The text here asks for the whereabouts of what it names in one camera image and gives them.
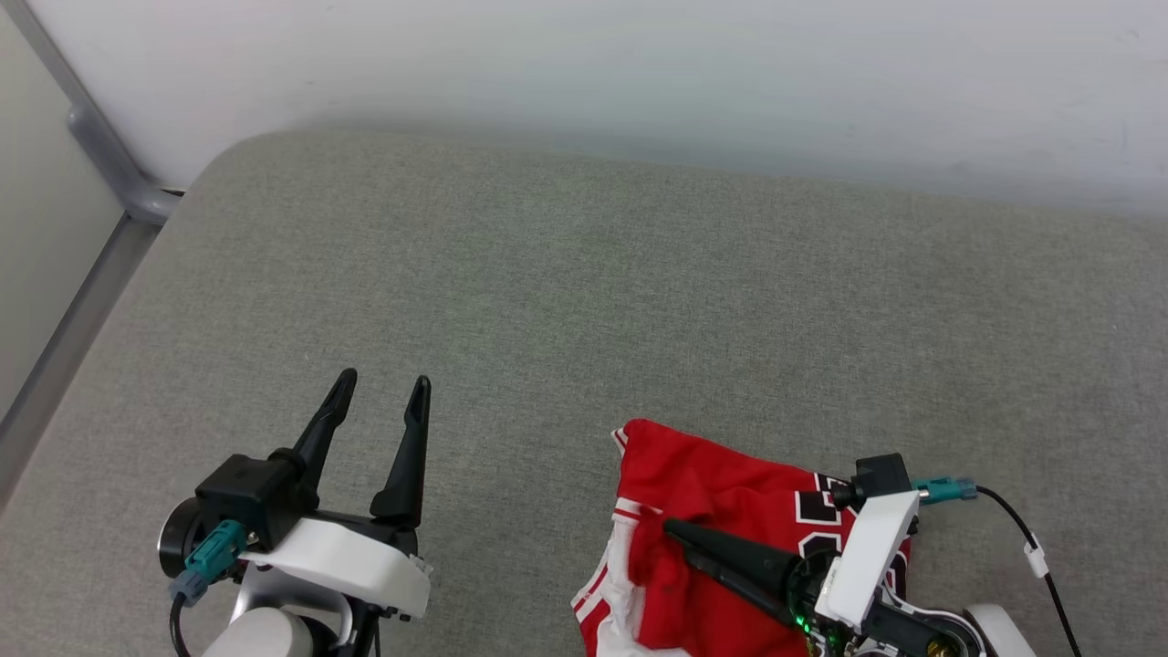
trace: red fabric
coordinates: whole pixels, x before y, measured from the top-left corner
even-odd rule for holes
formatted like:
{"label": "red fabric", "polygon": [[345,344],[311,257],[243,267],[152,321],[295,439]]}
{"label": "red fabric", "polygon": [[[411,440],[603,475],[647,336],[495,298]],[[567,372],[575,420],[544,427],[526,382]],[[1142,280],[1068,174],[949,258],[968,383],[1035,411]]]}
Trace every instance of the red fabric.
{"label": "red fabric", "polygon": [[[839,537],[842,545],[855,514],[837,512],[832,524],[826,493],[815,492],[827,490],[827,478],[751,458],[648,420],[633,420],[624,431],[627,444],[618,496],[661,511],[642,506],[628,554],[630,579],[645,587],[638,643],[683,648],[693,657],[805,657],[801,632],[691,570],[662,524],[681,518],[795,553],[802,553],[800,544],[808,540],[832,542]],[[806,521],[809,516],[819,521]],[[902,552],[903,573],[908,540]],[[903,576],[896,586],[903,593]]]}

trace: white panel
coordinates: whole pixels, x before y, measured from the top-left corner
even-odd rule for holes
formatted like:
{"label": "white panel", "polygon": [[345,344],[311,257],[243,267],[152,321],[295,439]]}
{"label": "white panel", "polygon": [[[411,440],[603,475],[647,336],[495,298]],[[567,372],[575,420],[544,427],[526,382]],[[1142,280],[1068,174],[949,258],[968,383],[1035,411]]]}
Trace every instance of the white panel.
{"label": "white panel", "polygon": [[69,102],[0,9],[0,417],[121,216]]}
{"label": "white panel", "polygon": [[1168,207],[1163,0],[29,0],[139,162],[349,125]]}

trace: folded clothing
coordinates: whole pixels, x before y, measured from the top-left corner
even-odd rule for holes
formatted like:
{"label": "folded clothing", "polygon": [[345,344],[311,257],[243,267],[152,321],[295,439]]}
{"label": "folded clothing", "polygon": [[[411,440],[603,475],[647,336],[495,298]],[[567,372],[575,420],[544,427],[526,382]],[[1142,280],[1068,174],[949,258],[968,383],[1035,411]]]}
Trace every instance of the folded clothing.
{"label": "folded clothing", "polygon": [[[855,521],[835,479],[738,454],[648,420],[612,433],[621,454],[612,535],[572,599],[589,657],[804,657],[786,628],[686,563],[667,518],[798,553],[842,551]],[[905,595],[909,540],[888,581]]]}

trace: teal connector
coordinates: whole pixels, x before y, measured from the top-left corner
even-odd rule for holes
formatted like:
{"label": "teal connector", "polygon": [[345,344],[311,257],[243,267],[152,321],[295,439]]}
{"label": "teal connector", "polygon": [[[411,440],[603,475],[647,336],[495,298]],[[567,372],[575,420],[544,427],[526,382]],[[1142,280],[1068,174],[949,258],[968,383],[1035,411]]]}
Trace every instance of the teal connector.
{"label": "teal connector", "polygon": [[978,486],[973,479],[954,479],[953,477],[917,479],[912,482],[912,486],[927,493],[920,499],[920,504],[925,505],[951,499],[978,498]]}
{"label": "teal connector", "polygon": [[171,600],[181,593],[185,597],[183,606],[194,607],[207,593],[207,588],[235,563],[245,547],[248,547],[248,530],[243,525],[235,520],[220,523],[187,556],[187,569],[168,587]]}

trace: metal frame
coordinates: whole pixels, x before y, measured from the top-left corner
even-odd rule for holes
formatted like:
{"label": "metal frame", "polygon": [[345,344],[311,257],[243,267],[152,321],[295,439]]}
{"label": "metal frame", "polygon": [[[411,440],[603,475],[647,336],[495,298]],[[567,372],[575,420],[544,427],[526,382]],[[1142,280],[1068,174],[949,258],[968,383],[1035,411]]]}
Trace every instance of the metal frame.
{"label": "metal frame", "polygon": [[72,104],[65,122],[69,132],[97,166],[106,185],[126,208],[126,214],[137,221],[158,226],[166,223],[178,206],[179,198],[160,189],[138,170],[117,132],[97,109],[93,98],[82,87],[25,0],[0,0],[0,6],[8,12],[16,29],[25,35],[41,63],[69,98]]}

